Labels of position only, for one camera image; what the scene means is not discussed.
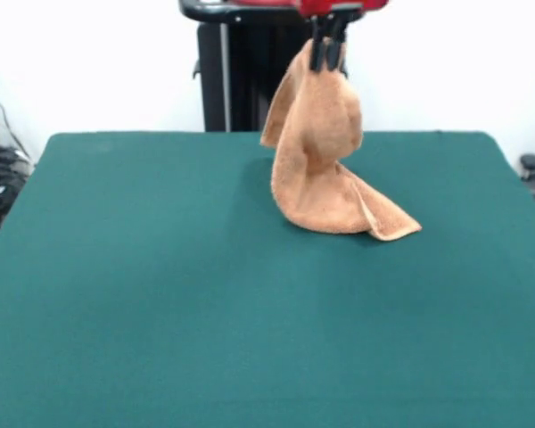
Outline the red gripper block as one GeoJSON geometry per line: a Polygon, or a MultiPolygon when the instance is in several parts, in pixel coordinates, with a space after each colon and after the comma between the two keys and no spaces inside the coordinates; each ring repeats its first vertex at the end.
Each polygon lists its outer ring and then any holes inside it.
{"type": "MultiPolygon", "coordinates": [[[[301,0],[297,10],[304,17],[326,16],[338,12],[371,12],[382,9],[388,0],[301,0]]],[[[312,37],[309,69],[321,71],[325,59],[326,18],[311,18],[312,37]]],[[[347,21],[342,16],[335,16],[329,29],[327,45],[327,69],[336,70],[342,64],[342,45],[345,42],[347,21]]]]}

